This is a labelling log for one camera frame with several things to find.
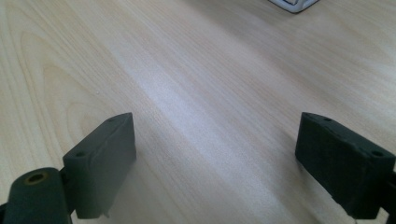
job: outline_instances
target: white object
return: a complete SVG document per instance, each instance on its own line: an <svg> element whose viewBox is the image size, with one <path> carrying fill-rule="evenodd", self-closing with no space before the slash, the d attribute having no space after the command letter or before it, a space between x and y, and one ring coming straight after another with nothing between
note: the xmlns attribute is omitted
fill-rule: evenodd
<svg viewBox="0 0 396 224"><path fill-rule="evenodd" d="M318 0L270 0L270 2L292 13L301 12L317 1Z"/></svg>

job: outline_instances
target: screw hole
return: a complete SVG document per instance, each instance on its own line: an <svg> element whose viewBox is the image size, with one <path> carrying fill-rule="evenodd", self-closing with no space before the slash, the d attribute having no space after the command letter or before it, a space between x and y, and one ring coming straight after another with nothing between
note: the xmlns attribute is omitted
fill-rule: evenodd
<svg viewBox="0 0 396 224"><path fill-rule="evenodd" d="M48 174L45 172L32 174L25 179L24 183L25 185L36 185L42 182L43 180L47 179L47 177Z"/></svg>
<svg viewBox="0 0 396 224"><path fill-rule="evenodd" d="M375 156L377 156L377 157L382 157L382 156L384 156L381 152L378 152L378 151L372 151L372 154L375 155Z"/></svg>
<svg viewBox="0 0 396 224"><path fill-rule="evenodd" d="M85 156L85 153L84 152L79 152L78 154L76 154L76 156L77 157L83 157L83 156Z"/></svg>

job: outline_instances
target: light wood surface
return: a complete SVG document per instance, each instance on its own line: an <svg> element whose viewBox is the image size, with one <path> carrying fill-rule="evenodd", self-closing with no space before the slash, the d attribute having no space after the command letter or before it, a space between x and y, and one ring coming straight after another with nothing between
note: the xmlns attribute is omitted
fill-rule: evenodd
<svg viewBox="0 0 396 224"><path fill-rule="evenodd" d="M393 0L2 0L0 203L131 111L111 219L75 223L353 224L295 160L300 116L396 153L395 24Z"/></svg>

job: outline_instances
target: black bracket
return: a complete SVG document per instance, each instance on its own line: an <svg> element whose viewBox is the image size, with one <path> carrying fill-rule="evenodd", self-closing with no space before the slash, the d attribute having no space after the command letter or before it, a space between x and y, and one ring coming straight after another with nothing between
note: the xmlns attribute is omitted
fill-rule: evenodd
<svg viewBox="0 0 396 224"><path fill-rule="evenodd" d="M297 160L355 219L374 219L379 208L396 217L396 157L340 123L303 113Z"/></svg>
<svg viewBox="0 0 396 224"><path fill-rule="evenodd" d="M132 113L106 120L63 159L61 171L37 169L14 181L0 224L69 224L74 210L78 218L107 216L136 160Z"/></svg>

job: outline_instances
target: table surface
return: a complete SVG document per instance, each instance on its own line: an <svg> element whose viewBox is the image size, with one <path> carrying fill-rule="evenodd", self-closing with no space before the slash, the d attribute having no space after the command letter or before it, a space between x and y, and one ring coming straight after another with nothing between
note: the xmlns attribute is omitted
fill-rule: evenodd
<svg viewBox="0 0 396 224"><path fill-rule="evenodd" d="M303 111L396 153L396 1L0 1L0 202L134 113L137 162L111 218L355 223L299 165ZM378 220L358 223L385 223Z"/></svg>

